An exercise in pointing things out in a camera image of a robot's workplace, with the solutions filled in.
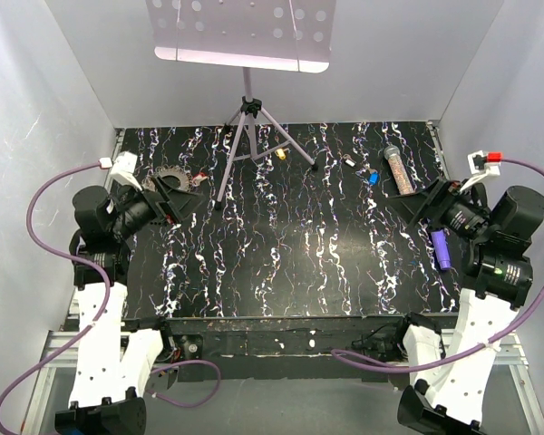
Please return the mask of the blue key tag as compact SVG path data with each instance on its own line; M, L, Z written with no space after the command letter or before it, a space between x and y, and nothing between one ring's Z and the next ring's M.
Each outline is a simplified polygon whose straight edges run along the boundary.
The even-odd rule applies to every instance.
M379 182L379 173L375 169L362 169L356 175L368 186L374 186Z

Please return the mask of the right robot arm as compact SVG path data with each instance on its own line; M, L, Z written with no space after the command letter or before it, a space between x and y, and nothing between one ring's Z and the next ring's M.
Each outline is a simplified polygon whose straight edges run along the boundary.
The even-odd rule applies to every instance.
M463 188L439 178L426 189L392 199L409 224L424 219L448 228L468 248L459 313L450 345L435 322L408 314L392 338L393 352L414 371L399 404L400 424L422 434L481 433L482 404L498 342L525 304L533 268L525 252L544 220L544 196L532 188L507 188L488 208L482 184Z

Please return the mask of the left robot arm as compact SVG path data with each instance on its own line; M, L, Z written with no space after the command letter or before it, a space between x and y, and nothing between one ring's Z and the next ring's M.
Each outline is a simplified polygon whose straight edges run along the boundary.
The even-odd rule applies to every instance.
M155 362L174 354L164 319L140 320L121 339L128 295L131 251L127 241L151 223L179 224L204 197L154 176L152 188L123 187L113 197L102 186L73 197L78 230L73 283L78 291L79 342L76 374L67 410L54 417L59 434L142 434L146 428L144 389Z

